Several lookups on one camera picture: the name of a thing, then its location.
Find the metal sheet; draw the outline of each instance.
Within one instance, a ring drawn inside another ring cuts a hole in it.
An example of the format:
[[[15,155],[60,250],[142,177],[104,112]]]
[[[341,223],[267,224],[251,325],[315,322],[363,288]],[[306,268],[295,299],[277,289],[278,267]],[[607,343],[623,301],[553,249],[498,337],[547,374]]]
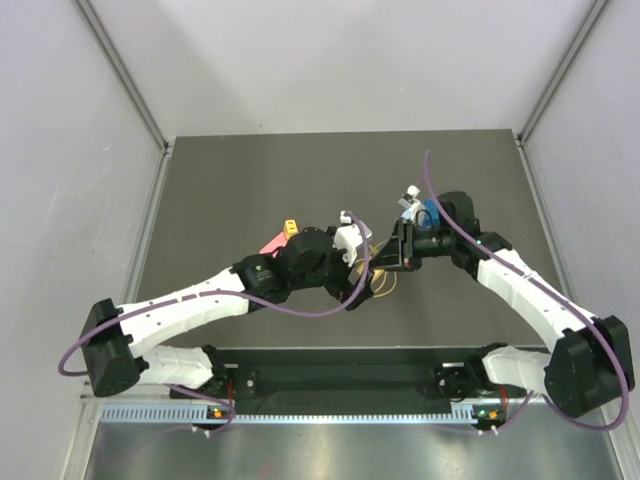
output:
[[[607,435],[577,430],[537,405],[498,437],[417,425],[237,425],[209,440],[172,431],[116,469],[100,458],[104,448],[117,462],[166,428],[101,424],[86,480],[622,478]]]
[[[397,204],[421,172],[426,148],[440,192],[475,201],[483,228],[509,239],[549,282],[558,279],[509,130],[198,137],[176,140],[139,298],[163,295],[257,252],[295,218],[335,225],[351,209],[388,238]],[[295,292],[288,306],[335,306],[323,289]],[[262,310],[173,339],[217,347],[478,346],[540,344],[533,330],[448,259],[401,275],[397,290],[354,312],[308,320]]]

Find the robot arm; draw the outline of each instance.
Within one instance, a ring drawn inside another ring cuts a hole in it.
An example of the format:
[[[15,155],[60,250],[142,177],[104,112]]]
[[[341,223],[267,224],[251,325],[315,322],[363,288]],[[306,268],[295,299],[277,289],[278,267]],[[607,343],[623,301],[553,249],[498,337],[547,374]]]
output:
[[[464,240],[440,219],[432,202],[417,200],[418,193],[417,188],[411,187],[401,199],[405,212],[396,221],[389,241],[371,261],[369,271],[363,273],[368,276],[365,288],[346,309],[357,308],[373,296],[369,283],[375,269],[411,272],[422,266],[424,258],[447,256],[518,312],[550,352],[530,352],[505,344],[479,349],[464,362],[467,384],[473,392],[494,391],[497,385],[504,384],[522,387],[548,395],[572,417],[619,397],[618,378],[593,334],[529,281],[534,279],[553,290],[522,261],[509,242],[495,232],[480,229],[471,199],[464,192],[438,197],[466,233],[515,264],[522,275]],[[211,386],[211,391],[217,392],[226,375],[214,348],[177,349],[160,344],[220,318],[262,308],[246,294],[278,304],[286,301],[292,291],[322,286],[344,302],[355,290],[350,276],[363,241],[356,226],[348,224],[344,215],[341,221],[340,227],[327,231],[305,229],[275,254],[248,256],[218,275],[178,292],[119,308],[111,300],[95,304],[83,334],[116,317],[121,321],[82,346],[94,394],[115,395],[139,382],[173,383],[200,390]],[[371,236],[368,229],[364,233]],[[633,389],[625,325],[616,317],[599,319],[576,308],[607,339],[623,366],[629,389]],[[446,371],[443,375],[441,378],[446,379]]]
[[[344,302],[356,288],[349,277],[363,239],[358,227],[347,223],[344,213],[341,221],[340,227],[326,232],[304,229],[275,252],[248,256],[177,292],[118,308],[110,299],[96,303],[83,335],[116,317],[120,322],[82,346],[94,394],[116,395],[136,383],[200,388],[219,382],[224,366],[214,348],[179,349],[160,344],[215,320],[262,308],[250,298],[278,304],[294,290],[322,286]],[[371,236],[366,226],[364,235]],[[366,285],[346,309],[356,308],[370,296]]]
[[[391,239],[372,261],[372,268],[414,271],[422,266],[423,258],[448,256],[454,265],[507,302],[551,352],[531,352],[505,344],[484,347],[465,362],[473,390],[493,391],[496,385],[521,387],[547,395],[561,411],[574,418],[619,397],[618,378],[591,331],[532,283],[531,280],[565,299],[524,263],[509,242],[494,232],[482,232],[471,199],[464,192],[438,197],[449,216],[477,244],[517,267],[522,275],[463,239],[439,218],[431,201],[417,200],[418,193],[416,187],[410,187],[400,200],[406,210],[396,221]],[[613,316],[599,319],[565,300],[604,335],[623,367],[629,389],[633,389],[635,380],[625,325]]]

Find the metal frame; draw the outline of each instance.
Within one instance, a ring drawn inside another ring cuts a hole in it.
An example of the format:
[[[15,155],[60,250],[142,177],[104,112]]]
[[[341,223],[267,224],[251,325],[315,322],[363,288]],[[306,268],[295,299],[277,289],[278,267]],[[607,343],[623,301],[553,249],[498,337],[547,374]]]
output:
[[[171,157],[171,146],[162,134],[160,127],[145,103],[143,96],[100,21],[100,18],[90,0],[72,0],[72,3],[77,7],[79,14],[88,26],[96,43],[105,55],[114,74],[122,85],[122,88],[128,95],[134,108],[149,130],[150,135],[163,151],[146,205],[142,226],[138,234],[136,249],[131,262],[127,284],[125,291],[123,292],[124,301],[132,301],[137,295],[140,284],[150,237],[153,231],[164,182],[166,180],[168,162]],[[607,7],[610,4],[611,0],[594,0],[584,17],[583,22],[562,56],[557,68],[543,90],[538,102],[529,115],[523,130],[515,136],[525,172],[529,179],[529,184],[536,202],[538,214],[541,218],[553,261],[560,277],[562,290],[569,298],[574,300],[576,299],[576,292],[562,254],[561,247],[557,240],[553,222],[549,214],[549,208],[541,190],[531,159],[531,154],[527,148],[527,141],[533,135],[537,125],[552,103],[578,55],[584,49],[590,35],[594,31],[599,20],[606,13]],[[110,403],[143,401],[145,403],[163,404],[167,399],[168,390],[166,388],[142,386],[132,389]],[[611,421],[615,418],[617,415],[617,408],[618,405],[616,402],[613,402],[602,409],[603,416],[606,421]],[[60,477],[61,479],[75,480],[77,478],[84,478],[102,411],[102,400],[93,397],[90,387],[85,385],[76,415],[77,427],[69,447],[65,467]],[[638,478],[638,472],[640,472],[640,434],[638,433],[633,417],[630,415],[622,427],[611,432],[610,438],[624,478]]]
[[[113,73],[120,82],[120,85],[122,85],[122,89],[131,100],[131,103],[140,115],[142,122],[149,130],[149,134],[158,144],[158,147],[160,147],[163,151],[166,151],[169,148],[169,142],[164,137],[162,131],[160,130],[160,127],[153,118],[149,107],[147,107],[147,104],[144,101],[140,90],[138,90],[138,87],[133,81],[129,70],[122,61],[122,58],[120,57],[118,50],[114,46],[111,37],[109,37],[109,34],[104,28],[104,25],[102,25],[102,22],[100,21],[95,8],[89,0],[71,1],[78,9],[80,16],[89,28],[91,35],[96,40],[97,46],[100,48],[100,50],[102,50],[102,53],[109,63],[111,70],[113,70]]]
[[[567,74],[569,73],[569,70],[571,70],[571,67],[578,58],[578,55],[580,55],[580,52],[584,49],[587,40],[593,33],[593,30],[595,29],[602,16],[605,14],[607,7],[611,3],[611,1],[612,0],[595,0],[591,4],[589,11],[585,15],[582,23],[580,24],[580,27],[578,28],[578,31],[571,39],[571,42],[569,43],[568,48],[565,50],[565,53],[562,55],[560,63],[554,70],[551,78],[549,79],[549,82],[547,82],[547,85],[542,91],[542,95],[540,95],[540,98],[536,102],[536,105],[531,111],[531,114],[529,114],[522,132],[520,133],[520,135],[518,135],[518,138],[522,142],[526,143],[531,138],[531,135],[540,122],[540,119],[547,111],[547,108],[549,108],[551,101],[564,82]]]

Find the gray wall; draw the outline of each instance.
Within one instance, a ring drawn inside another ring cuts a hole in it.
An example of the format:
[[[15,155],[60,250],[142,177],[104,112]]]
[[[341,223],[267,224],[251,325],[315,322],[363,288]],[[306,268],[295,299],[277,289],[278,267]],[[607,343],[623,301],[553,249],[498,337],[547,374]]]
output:
[[[92,0],[166,136],[518,130],[592,0]]]
[[[640,367],[640,3],[612,2],[530,142],[580,301],[631,329]],[[636,418],[640,398],[632,395]]]
[[[72,2],[0,3],[0,464],[51,479],[81,383],[56,364],[120,297],[159,152]]]

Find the purple cable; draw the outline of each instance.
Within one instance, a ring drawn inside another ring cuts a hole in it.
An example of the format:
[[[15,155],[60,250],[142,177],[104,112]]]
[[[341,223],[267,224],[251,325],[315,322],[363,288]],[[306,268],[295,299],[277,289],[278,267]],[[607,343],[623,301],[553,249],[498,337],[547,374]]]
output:
[[[178,385],[167,385],[167,387],[171,388],[172,390],[175,390],[176,392],[182,393],[183,395],[189,395],[193,398],[197,398],[199,400],[205,400],[207,402],[213,402],[217,405],[221,405],[223,407],[226,407],[229,409],[229,416],[227,417],[227,421],[226,423],[222,424],[221,426],[219,426],[218,428],[216,428],[215,430],[209,430],[210,433],[213,434],[218,434],[221,433],[225,430],[227,430],[229,428],[229,426],[231,425],[231,422],[235,419],[236,417],[236,410],[235,408],[233,408],[233,405],[231,405],[229,402],[225,402],[224,400],[220,400],[214,397],[209,397],[208,395],[203,395],[199,392],[194,392],[193,390],[189,390],[188,388],[183,388],[180,387]],[[107,458],[106,452],[105,452],[105,444],[104,442],[101,442],[101,448],[100,448],[100,457],[102,459],[102,463],[110,470],[114,470],[117,468],[120,468],[121,466],[123,466],[124,464],[128,463],[129,461],[131,461],[131,459],[133,457],[135,457],[136,455],[138,455],[140,453],[140,451],[142,451],[143,449],[147,448],[150,444],[152,444],[153,442],[155,442],[156,440],[158,440],[160,437],[165,436],[167,433],[171,433],[171,432],[175,432],[178,430],[193,430],[193,426],[192,425],[174,425],[172,427],[169,428],[165,428],[164,430],[159,431],[158,433],[152,435],[151,437],[147,438],[146,440],[142,441],[141,443],[139,443],[138,445],[136,445],[133,449],[131,449],[127,455],[124,456],[124,458],[121,458],[120,460],[118,460],[117,462],[113,462],[111,460],[109,460]]]
[[[355,225],[358,227],[358,230],[360,231],[360,236],[362,237],[362,242],[363,242],[364,268],[362,270],[363,274],[360,275],[360,279],[358,280],[355,290],[351,293],[349,298],[344,301],[344,303],[341,303],[340,305],[330,310],[325,310],[324,312],[301,312],[299,310],[294,310],[292,308],[281,307],[280,305],[276,305],[275,303],[271,303],[271,302],[268,302],[267,300],[263,300],[261,298],[254,297],[253,295],[249,295],[247,293],[242,293],[242,292],[233,292],[230,290],[211,290],[211,291],[200,292],[199,295],[200,296],[230,295],[234,297],[241,297],[251,302],[257,303],[258,305],[262,305],[264,307],[277,310],[278,312],[286,313],[288,315],[295,315],[298,317],[304,317],[304,318],[328,317],[330,315],[333,315],[334,313],[337,313],[341,310],[346,309],[349,305],[351,305],[356,300],[360,292],[362,292],[362,290],[364,289],[364,286],[368,277],[368,272],[369,272],[369,242],[367,241],[367,235],[366,235],[364,224],[353,213],[347,212],[346,214],[353,220]],[[184,301],[189,301],[196,298],[198,298],[198,296],[193,295],[190,297],[184,297],[182,300],[184,302]],[[174,305],[176,303],[178,303],[178,300],[174,299],[174,300],[165,300],[164,302],[160,302],[153,305],[147,305],[146,307],[139,308],[138,310],[134,310],[132,312],[128,312],[128,313],[125,313],[124,315],[120,315],[116,318],[108,320],[103,324],[99,325],[98,327],[94,328],[93,330],[87,332],[82,337],[80,337],[78,341],[76,341],[73,345],[71,345],[69,350],[67,350],[64,353],[64,355],[62,355],[60,362],[58,362],[58,373],[60,373],[60,375],[63,375],[65,377],[79,377],[79,376],[86,375],[87,374],[86,371],[72,372],[67,370],[65,367],[67,361],[69,361],[69,358],[71,358],[71,355],[73,355],[76,350],[82,347],[82,345],[87,343],[89,340],[91,340],[93,337],[98,335],[100,332],[103,332],[104,330],[111,328],[112,326],[124,320],[137,317],[138,315],[142,315],[144,313],[157,310],[159,308],[164,308],[169,305]]]
[[[449,216],[449,214],[446,212],[446,210],[440,204],[440,201],[438,200],[438,197],[437,197],[437,195],[435,193],[435,190],[433,188],[433,185],[431,184],[431,178],[430,178],[430,174],[429,174],[429,161],[430,161],[430,159],[431,159],[431,151],[427,150],[425,152],[425,154],[424,154],[423,172],[422,173],[424,175],[424,181],[425,181],[425,184],[427,185],[427,189],[429,190],[429,194],[431,195],[431,199],[433,200],[433,202],[435,203],[436,207],[438,208],[438,211],[440,212],[440,215],[447,221],[447,223],[451,226],[451,228],[453,228],[456,232],[458,232],[460,234],[460,236],[462,236],[462,238],[464,238],[466,241],[471,243],[473,246],[475,246],[482,253],[484,253],[485,255],[488,255],[489,257],[491,257],[492,259],[494,259],[495,261],[500,263],[505,268],[508,268],[509,270],[511,270],[516,275],[522,276],[524,274],[524,272],[522,270],[520,270],[518,267],[516,267],[515,265],[511,264],[510,262],[507,262],[503,258],[500,258],[495,253],[493,253],[491,250],[489,250],[487,247],[485,247],[484,245],[478,244],[475,241],[475,239],[473,237],[471,237],[471,235],[469,235],[467,232],[465,232],[462,229],[462,227],[460,227],[456,222],[454,222],[453,219]],[[618,381],[620,382],[620,390],[622,392],[622,395],[621,395],[622,396],[622,403],[620,405],[620,412],[618,413],[618,416],[616,417],[616,419],[613,422],[611,422],[609,425],[596,426],[596,425],[587,425],[587,424],[584,424],[582,422],[578,422],[578,421],[574,420],[573,418],[571,418],[571,417],[565,415],[564,413],[562,413],[558,409],[558,407],[556,405],[554,405],[551,402],[551,400],[549,398],[547,398],[546,396],[544,397],[545,401],[552,408],[552,410],[554,410],[558,415],[560,415],[566,421],[568,421],[569,423],[571,423],[571,424],[573,424],[573,425],[575,425],[577,427],[584,428],[586,430],[590,430],[590,431],[594,431],[594,432],[608,432],[610,430],[618,428],[622,424],[622,422],[624,422],[624,419],[625,419],[625,417],[627,415],[627,412],[629,410],[629,386],[627,385],[627,380],[626,380],[626,378],[624,376],[624,371],[622,369],[622,365],[620,365],[620,361],[616,357],[615,352],[611,349],[611,347],[607,343],[607,341],[604,338],[604,336],[593,325],[593,323],[590,321],[590,319],[585,317],[577,308],[575,308],[571,304],[571,302],[567,301],[561,295],[558,295],[555,291],[551,290],[546,285],[540,283],[535,278],[529,278],[528,281],[531,282],[533,285],[535,285],[539,290],[544,292],[546,295],[548,295],[550,298],[552,298],[553,300],[558,302],[562,307],[564,307],[569,312],[571,312],[578,320],[580,320],[582,323],[584,323],[584,325],[589,329],[589,331],[593,334],[593,336],[596,338],[596,340],[598,340],[598,343],[600,343],[600,345],[602,346],[602,349],[604,350],[604,352],[606,353],[607,357],[609,358],[609,361],[613,365],[613,369],[615,370],[616,376],[618,377]]]

